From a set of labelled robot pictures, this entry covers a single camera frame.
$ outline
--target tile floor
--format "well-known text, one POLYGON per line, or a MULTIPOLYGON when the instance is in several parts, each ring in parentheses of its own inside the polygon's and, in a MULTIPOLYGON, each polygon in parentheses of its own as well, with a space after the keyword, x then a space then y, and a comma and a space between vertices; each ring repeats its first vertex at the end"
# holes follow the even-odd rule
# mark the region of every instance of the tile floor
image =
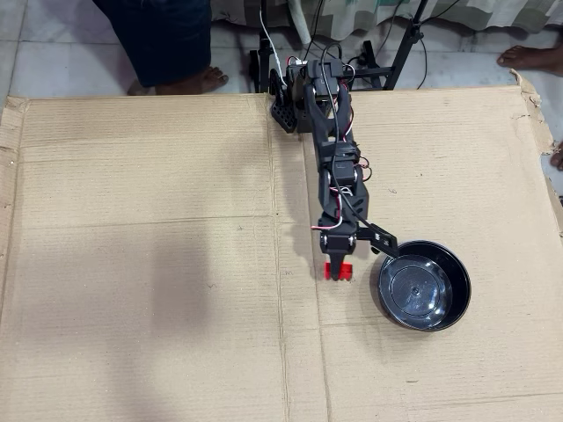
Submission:
MULTIPOLYGON (((357 55, 366 39, 377 48, 388 25, 343 40, 345 58, 357 55)), ((404 25, 399 21, 393 27, 378 57, 382 64, 392 61, 404 25)), ((550 47, 559 39, 555 28, 531 35, 515 28, 475 33, 448 22, 428 24, 423 32, 428 50, 425 87, 513 84, 514 78, 495 63, 500 52, 516 44, 550 47)), ((250 92, 248 50, 258 47, 258 31, 219 22, 214 23, 211 38, 213 64, 230 76, 219 92, 250 92)), ((273 31, 272 38, 283 61, 290 55, 303 56, 294 31, 273 31)), ((409 56, 398 89, 415 88, 423 74, 424 54, 419 43, 409 56)), ((523 74, 542 96, 542 109, 554 138, 563 140, 563 78, 533 71, 523 74)), ((112 27, 91 0, 0 0, 0 101, 8 94, 123 95, 134 78, 112 27)), ((563 177, 554 171, 549 175, 563 194, 563 177)))

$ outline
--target white wire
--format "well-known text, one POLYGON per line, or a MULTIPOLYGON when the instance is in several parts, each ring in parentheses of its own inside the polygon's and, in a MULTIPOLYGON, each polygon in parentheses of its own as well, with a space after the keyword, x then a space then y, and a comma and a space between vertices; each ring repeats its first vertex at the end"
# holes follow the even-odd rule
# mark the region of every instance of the white wire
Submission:
POLYGON ((353 75, 352 75, 352 78, 349 79, 349 80, 350 80, 350 81, 353 81, 354 78, 355 78, 355 69, 354 69, 354 66, 352 66, 351 64, 348 64, 348 63, 342 63, 342 65, 343 65, 343 66, 346 66, 347 68, 350 68, 350 69, 352 70, 353 75))
POLYGON ((348 196, 354 196, 354 194, 352 193, 352 191, 350 190, 350 188, 348 186, 343 186, 340 188, 340 190, 342 191, 342 193, 348 195, 348 196))
POLYGON ((270 46, 272 46, 272 49, 274 50, 274 57, 275 57, 275 62, 278 65, 278 70, 280 71, 280 79, 281 79, 281 83, 283 84, 283 86, 288 86, 285 81, 283 80, 283 74, 282 74, 282 66, 280 64, 280 57, 278 57, 277 52, 275 51, 275 47, 274 47, 274 43, 272 42, 272 39, 270 38, 270 34, 267 33, 266 30, 266 26, 264 25, 264 21, 262 20, 262 9, 260 9, 260 23, 262 24, 262 29, 264 29, 264 33, 266 34, 267 38, 270 41, 270 46))
POLYGON ((346 131, 346 133, 344 134, 345 136, 348 136, 348 134, 350 133, 350 131, 352 130, 352 125, 354 124, 354 121, 352 120, 350 122, 350 127, 348 128, 348 130, 346 131))
POLYGON ((332 229, 336 229, 337 227, 339 227, 342 224, 342 221, 344 220, 344 218, 342 217, 342 215, 344 214, 342 212, 342 197, 340 197, 340 195, 338 195, 338 209, 339 209, 340 218, 339 218, 339 220, 336 224, 334 224, 333 226, 327 226, 327 227, 311 226, 311 229, 313 229, 313 230, 332 230, 332 229))

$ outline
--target black metal stand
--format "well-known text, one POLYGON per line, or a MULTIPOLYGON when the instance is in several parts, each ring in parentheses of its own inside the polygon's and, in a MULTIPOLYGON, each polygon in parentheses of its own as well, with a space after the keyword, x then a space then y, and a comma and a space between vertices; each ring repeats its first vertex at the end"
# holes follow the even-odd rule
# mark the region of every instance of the black metal stand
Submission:
MULTIPOLYGON (((262 10, 262 20, 264 26, 267 28, 267 0, 261 0, 261 10, 262 10)), ((397 84, 398 77, 400 76, 403 68, 405 67, 406 59, 411 52, 411 48, 424 36, 420 32, 420 17, 426 9, 428 0, 422 0, 420 2, 419 8, 416 11, 414 18, 409 21, 408 26, 405 30, 405 35, 398 48, 397 54, 395 55, 395 60, 390 67, 381 68, 377 65, 376 57, 373 52, 373 47, 371 46, 371 41, 363 42, 363 53, 365 54, 365 59, 367 62, 366 69, 356 69, 355 78, 368 78, 371 81, 371 88, 365 88, 360 90, 353 90, 353 83, 350 84, 351 91, 391 91, 395 88, 397 84), (384 84, 381 82, 381 77, 384 77, 384 84)), ((274 53, 274 50, 270 46, 270 41, 268 40, 264 29, 260 30, 260 49, 253 50, 250 52, 250 69, 249 74, 254 82, 254 90, 256 92, 268 92, 269 87, 269 71, 270 71, 270 55, 274 53)), ((352 70, 346 70, 344 75, 346 77, 352 77, 352 70)))
MULTIPOLYGON (((267 0, 261 0, 260 13, 262 22, 267 28, 267 0)), ((267 38, 264 28, 260 28, 260 49, 250 52, 250 78, 254 82, 256 92, 268 92, 270 77, 270 55, 274 53, 270 40, 267 38)))

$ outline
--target striped fabric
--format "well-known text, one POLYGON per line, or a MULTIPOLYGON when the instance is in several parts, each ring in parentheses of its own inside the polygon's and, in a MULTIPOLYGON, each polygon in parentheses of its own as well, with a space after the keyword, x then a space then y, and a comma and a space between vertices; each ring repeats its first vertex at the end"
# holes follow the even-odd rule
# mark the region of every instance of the striped fabric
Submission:
MULTIPOLYGON (((325 0, 317 32, 334 40, 343 40, 356 29, 370 30, 389 18, 399 0, 325 0)), ((435 16, 455 0, 429 0, 423 18, 435 16)), ((318 0, 301 0, 305 20, 313 22, 318 0)), ((405 0, 398 15, 412 16, 420 0, 405 0)), ((215 19, 259 26, 260 0, 211 0, 215 19)), ((271 26, 290 25, 288 0, 268 0, 271 26)), ((530 33, 546 25, 563 24, 563 0, 461 0, 442 15, 476 31, 489 26, 517 26, 530 33)))

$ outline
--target torn cardboard edge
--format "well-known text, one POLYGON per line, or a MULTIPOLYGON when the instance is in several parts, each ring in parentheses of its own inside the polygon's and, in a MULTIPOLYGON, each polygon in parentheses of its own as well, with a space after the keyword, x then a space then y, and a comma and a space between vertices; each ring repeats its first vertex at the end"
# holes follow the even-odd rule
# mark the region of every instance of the torn cardboard edge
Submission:
POLYGON ((0 114, 0 320, 16 199, 19 145, 28 104, 25 98, 8 97, 0 114))
MULTIPOLYGON (((520 75, 514 69, 511 69, 510 73, 514 75, 516 83, 520 86, 520 90, 522 91, 522 97, 528 109, 528 116, 530 117, 529 121, 532 133, 536 141, 537 152, 539 155, 551 155, 555 151, 555 144, 552 133, 541 111, 541 98, 534 85, 528 79, 520 75)), ((552 202, 553 215, 557 223, 559 236, 561 237, 561 242, 563 242, 563 206, 561 206, 559 196, 553 189, 552 181, 548 177, 545 177, 545 186, 550 201, 552 202)))

